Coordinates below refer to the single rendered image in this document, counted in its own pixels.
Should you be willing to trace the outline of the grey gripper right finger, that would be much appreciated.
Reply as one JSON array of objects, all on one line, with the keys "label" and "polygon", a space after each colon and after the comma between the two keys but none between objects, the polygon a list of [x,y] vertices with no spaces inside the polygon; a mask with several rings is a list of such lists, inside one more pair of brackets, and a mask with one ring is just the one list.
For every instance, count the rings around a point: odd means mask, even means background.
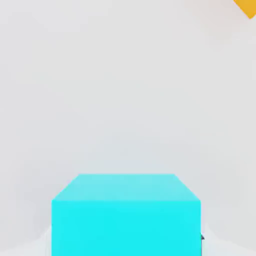
[{"label": "grey gripper right finger", "polygon": [[226,256],[224,243],[206,224],[203,230],[202,256]]}]

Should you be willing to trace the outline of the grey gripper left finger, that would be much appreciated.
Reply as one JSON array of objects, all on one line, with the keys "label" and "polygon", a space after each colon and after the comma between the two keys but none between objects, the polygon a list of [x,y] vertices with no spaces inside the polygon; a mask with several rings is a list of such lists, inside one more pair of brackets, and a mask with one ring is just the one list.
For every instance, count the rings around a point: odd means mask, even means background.
[{"label": "grey gripper left finger", "polygon": [[31,243],[29,256],[52,256],[52,226]]}]

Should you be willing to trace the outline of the small cyan cube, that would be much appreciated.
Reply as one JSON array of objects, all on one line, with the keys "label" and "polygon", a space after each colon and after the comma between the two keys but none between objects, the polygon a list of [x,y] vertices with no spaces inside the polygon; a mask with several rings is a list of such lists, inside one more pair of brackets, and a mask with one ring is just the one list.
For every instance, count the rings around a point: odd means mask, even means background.
[{"label": "small cyan cube", "polygon": [[80,174],[51,202],[51,256],[202,256],[201,202],[174,174]]}]

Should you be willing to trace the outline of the small orange cube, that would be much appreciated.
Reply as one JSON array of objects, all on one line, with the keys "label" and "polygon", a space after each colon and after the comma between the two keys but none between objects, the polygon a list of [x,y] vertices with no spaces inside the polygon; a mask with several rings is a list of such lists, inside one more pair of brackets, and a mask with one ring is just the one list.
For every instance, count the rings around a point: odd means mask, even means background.
[{"label": "small orange cube", "polygon": [[256,0],[233,0],[243,13],[252,19],[256,15]]}]

